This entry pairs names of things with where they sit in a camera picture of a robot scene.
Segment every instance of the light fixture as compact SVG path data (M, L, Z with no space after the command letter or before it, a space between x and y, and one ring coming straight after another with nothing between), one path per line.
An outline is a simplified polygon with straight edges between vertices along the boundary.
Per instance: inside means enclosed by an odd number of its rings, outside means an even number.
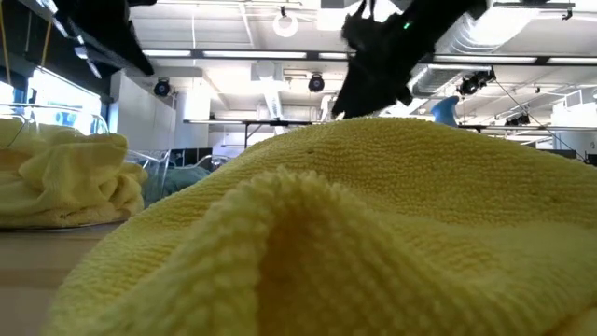
M531 119L529 115L526 113L510 117L506 120L504 126L526 126L531 123Z
M320 52L319 58L324 60L346 60L348 54L346 52Z
M153 92L158 97L167 97L172 92L172 87L170 86L170 79L169 78L159 78L158 83L153 88Z
M164 49L164 50L143 50L143 53L149 57L189 57L191 55L190 50L178 50L178 49Z
M326 87L326 83L321 74L313 74L309 80L309 91L313 93L321 92Z
M536 57L524 56L472 56L472 55L437 55L434 62L440 63L535 63Z
M560 3L549 3L547 1L520 1L520 2L507 2L507 1L496 1L492 4L495 8L524 8L524 9L567 9L575 7L575 3L560 2Z
M231 59L306 59L304 51L235 51L235 50L206 50L205 58L231 58Z
M597 64L597 57L552 57L549 64Z
M490 65L466 65L466 64L429 64L429 69L434 70L468 70L468 71L491 71Z
M85 47L76 47L75 54L81 60L87 60L89 58L87 55L87 49Z
M478 71L471 77L463 78L462 84L456 89L461 95L472 95L487 86L487 83L496 80L493 69L490 71Z
M290 19L290 25L288 25L286 28L282 28L282 26L280 26L280 20L283 18ZM290 15L290 13L286 14L285 8L281 7L281 12L278 13L273 19L272 28L273 32L278 36L291 37L299 30L299 21L297 20L296 16Z

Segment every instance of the white wall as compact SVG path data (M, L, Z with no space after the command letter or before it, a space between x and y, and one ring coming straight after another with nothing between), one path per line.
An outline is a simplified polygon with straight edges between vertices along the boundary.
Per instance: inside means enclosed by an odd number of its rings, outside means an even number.
M254 145L273 137L273 133L255 132L249 138L248 145ZM224 155L236 158L244 151L244 132L212 132L209 133L209 147L214 149L214 155Z
M176 111L130 80L123 71L111 78L108 122L111 132L129 139L134 150L170 149L174 146Z
M190 100L191 94L195 92L179 92L176 97L176 129L174 136L174 148L205 148L208 147L208 124L184 123L185 115L189 109L205 109L199 119L209 119L209 96L207 102L201 107L195 106Z

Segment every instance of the blue object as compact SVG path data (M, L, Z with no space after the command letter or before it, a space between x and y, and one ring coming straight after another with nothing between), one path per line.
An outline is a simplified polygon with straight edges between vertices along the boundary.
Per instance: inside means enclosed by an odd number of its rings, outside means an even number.
M436 123L458 127L456 123L456 105L460 102L458 96L452 96L437 103L431 109L431 113L436 118Z
M201 167L194 168L168 168L166 177L163 180L163 188L160 188L162 176L152 175L143 185L143 198L146 207L166 196L170 196L182 189L188 188L203 180L210 172Z

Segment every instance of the wooden table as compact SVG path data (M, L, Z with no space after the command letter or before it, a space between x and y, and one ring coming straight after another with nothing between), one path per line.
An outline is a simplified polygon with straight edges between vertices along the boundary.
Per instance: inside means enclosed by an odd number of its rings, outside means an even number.
M39 335L64 277L117 226L0 231L0 335Z

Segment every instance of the ceiling beam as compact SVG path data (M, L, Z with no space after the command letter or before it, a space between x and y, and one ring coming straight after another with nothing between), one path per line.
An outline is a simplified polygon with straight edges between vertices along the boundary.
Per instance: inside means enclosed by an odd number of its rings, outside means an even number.
M354 54L345 51L267 49L145 49L150 59L219 61L302 61L347 63ZM427 54L419 64L505 66L597 66L597 57L561 55Z

